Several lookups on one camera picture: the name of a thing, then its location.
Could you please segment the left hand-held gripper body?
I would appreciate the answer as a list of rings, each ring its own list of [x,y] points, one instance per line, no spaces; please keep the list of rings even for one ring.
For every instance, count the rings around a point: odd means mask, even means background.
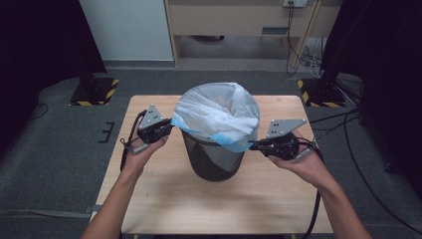
[[[155,105],[150,105],[141,114],[137,135],[144,143],[153,143],[160,139],[161,128],[165,125],[165,118]]]

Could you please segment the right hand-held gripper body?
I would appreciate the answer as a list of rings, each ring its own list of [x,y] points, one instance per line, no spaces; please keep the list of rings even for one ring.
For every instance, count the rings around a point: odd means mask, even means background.
[[[306,119],[272,119],[264,139],[263,155],[294,159],[299,154],[300,143],[293,130],[306,122]]]

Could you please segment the white plastic bag blue edge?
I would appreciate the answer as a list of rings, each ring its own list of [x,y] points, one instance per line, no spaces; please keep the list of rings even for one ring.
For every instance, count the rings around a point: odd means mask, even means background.
[[[195,139],[217,143],[212,161],[229,172],[235,154],[245,152],[258,138],[260,109],[237,83],[211,83],[187,91],[175,106],[171,124]]]

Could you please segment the black mesh trash can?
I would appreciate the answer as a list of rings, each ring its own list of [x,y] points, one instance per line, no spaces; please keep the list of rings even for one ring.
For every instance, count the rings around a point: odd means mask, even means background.
[[[217,142],[182,131],[188,158],[194,172],[204,180],[225,181],[240,168],[244,152],[233,152]]]

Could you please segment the person's left hand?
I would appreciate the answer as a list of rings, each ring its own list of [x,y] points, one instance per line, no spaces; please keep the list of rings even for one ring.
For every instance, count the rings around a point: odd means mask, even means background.
[[[144,150],[139,153],[129,152],[126,156],[126,161],[123,167],[124,171],[141,175],[144,167],[146,166],[152,155],[163,147],[168,140],[168,135],[160,138],[157,142],[148,145]]]

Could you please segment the person's right hand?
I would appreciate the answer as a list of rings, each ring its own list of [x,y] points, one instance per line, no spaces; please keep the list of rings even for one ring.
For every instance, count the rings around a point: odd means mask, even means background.
[[[292,160],[284,160],[273,155],[269,155],[268,159],[278,168],[291,171],[316,189],[335,184],[334,178],[314,150]]]

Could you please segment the black stand base striped edge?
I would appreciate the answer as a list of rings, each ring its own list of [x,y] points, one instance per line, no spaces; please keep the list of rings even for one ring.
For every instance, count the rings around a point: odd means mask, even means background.
[[[345,106],[345,99],[334,83],[310,78],[298,80],[298,86],[307,107],[342,108]]]
[[[79,83],[70,98],[70,106],[104,106],[113,96],[118,80],[115,78],[95,78],[90,83]]]

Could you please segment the light wooden desk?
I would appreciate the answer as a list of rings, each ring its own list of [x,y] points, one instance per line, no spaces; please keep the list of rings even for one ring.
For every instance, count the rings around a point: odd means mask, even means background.
[[[329,36],[343,0],[308,0],[286,8],[284,0],[164,0],[172,43],[182,36],[274,36],[296,68],[310,38]]]

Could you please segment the dark curtain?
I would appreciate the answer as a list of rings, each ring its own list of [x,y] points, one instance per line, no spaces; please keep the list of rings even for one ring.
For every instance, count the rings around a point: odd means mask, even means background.
[[[43,88],[105,70],[80,0],[0,0],[0,155]]]
[[[422,199],[422,0],[343,0],[322,69],[362,80],[368,130]]]

